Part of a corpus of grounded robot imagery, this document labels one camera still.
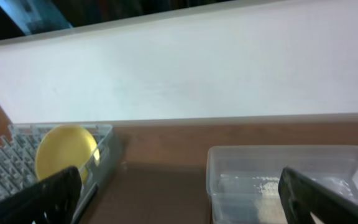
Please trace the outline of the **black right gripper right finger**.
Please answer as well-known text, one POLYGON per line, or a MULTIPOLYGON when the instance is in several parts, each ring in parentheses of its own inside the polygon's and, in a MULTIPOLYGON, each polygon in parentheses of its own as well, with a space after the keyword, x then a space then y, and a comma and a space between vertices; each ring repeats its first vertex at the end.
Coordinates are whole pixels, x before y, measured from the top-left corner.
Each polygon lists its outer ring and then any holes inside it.
POLYGON ((288 223, 358 223, 358 204, 290 167, 282 170, 278 194, 288 223))

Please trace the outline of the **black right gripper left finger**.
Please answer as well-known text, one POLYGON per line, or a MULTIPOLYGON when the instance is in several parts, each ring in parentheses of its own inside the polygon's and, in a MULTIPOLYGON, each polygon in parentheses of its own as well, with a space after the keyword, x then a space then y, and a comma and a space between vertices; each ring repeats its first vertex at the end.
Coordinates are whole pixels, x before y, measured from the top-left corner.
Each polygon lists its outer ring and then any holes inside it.
POLYGON ((67 167, 0 202, 0 223, 71 223, 82 188, 67 167))

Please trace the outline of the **rice leftovers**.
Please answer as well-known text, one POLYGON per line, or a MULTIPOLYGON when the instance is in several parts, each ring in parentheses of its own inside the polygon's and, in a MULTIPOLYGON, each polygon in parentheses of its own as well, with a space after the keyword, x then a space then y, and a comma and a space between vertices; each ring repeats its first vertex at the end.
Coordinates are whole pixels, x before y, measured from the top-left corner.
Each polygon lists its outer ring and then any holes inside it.
POLYGON ((252 180, 255 182, 254 188, 256 192, 261 195, 263 198, 273 198, 278 197, 278 177, 268 177, 268 176, 257 176, 253 177, 252 180))

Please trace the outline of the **yellow plate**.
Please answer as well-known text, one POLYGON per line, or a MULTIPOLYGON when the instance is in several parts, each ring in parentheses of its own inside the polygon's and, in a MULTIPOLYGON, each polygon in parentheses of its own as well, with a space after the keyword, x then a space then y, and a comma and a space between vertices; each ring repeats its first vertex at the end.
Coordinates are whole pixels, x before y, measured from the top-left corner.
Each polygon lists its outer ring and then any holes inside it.
POLYGON ((50 130, 41 140, 35 155, 35 174, 44 180, 70 166, 75 166, 82 183, 89 172, 85 165, 92 159, 99 162, 100 153, 93 135, 84 127, 61 125, 50 130))

